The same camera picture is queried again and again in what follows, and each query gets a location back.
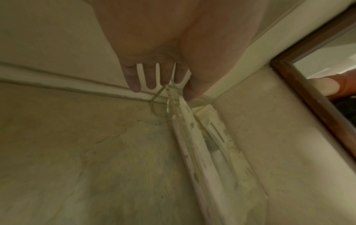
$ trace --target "skin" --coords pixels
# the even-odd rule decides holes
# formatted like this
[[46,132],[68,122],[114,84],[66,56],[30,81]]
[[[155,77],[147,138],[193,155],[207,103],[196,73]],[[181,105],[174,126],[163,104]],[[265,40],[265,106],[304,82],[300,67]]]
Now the skin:
[[94,0],[99,24],[115,51],[126,82],[141,90],[136,65],[143,64],[146,85],[168,84],[192,76],[186,101],[201,96],[225,76],[248,47],[268,0]]

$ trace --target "hand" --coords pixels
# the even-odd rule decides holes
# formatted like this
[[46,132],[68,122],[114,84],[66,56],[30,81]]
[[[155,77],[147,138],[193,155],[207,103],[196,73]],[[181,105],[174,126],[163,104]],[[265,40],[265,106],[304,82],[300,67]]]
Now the hand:
[[181,83],[186,101],[201,96],[226,75],[255,34],[267,0],[95,0],[98,21],[126,82],[141,90],[136,65],[143,64],[147,88]]

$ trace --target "mirror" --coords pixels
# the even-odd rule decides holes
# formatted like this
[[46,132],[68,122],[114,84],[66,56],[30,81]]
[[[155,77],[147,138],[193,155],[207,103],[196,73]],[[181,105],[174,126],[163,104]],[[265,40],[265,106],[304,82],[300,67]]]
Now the mirror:
[[356,4],[270,65],[356,160]]
[[356,126],[356,27],[294,66]]

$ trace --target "finger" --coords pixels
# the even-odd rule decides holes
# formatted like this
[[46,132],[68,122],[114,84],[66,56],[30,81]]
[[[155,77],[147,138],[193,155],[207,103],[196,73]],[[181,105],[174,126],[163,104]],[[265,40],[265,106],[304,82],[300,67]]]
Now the finger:
[[195,76],[191,76],[188,82],[185,84],[183,88],[183,98],[186,102],[190,102],[197,97],[200,97],[204,94],[215,81],[203,81],[198,79]]
[[156,64],[143,64],[146,86],[148,89],[156,88]]
[[171,81],[172,72],[173,72],[174,62],[170,63],[160,63],[159,73],[160,73],[160,84],[167,85]]
[[179,84],[183,81],[185,75],[187,74],[189,68],[185,64],[176,63],[174,71],[174,82]]
[[126,83],[129,86],[129,88],[133,91],[133,92],[140,92],[141,90],[141,83],[140,83],[140,79],[138,78],[138,74],[137,74],[137,66],[133,65],[133,66],[125,66],[123,64],[121,64],[121,69],[123,72],[123,75],[125,77]]

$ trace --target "dirty surface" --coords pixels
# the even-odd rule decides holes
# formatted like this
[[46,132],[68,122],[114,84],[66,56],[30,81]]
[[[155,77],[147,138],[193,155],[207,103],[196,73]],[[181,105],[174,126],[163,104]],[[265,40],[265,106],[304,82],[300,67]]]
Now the dirty surface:
[[204,224],[148,103],[6,83],[0,103],[0,224]]

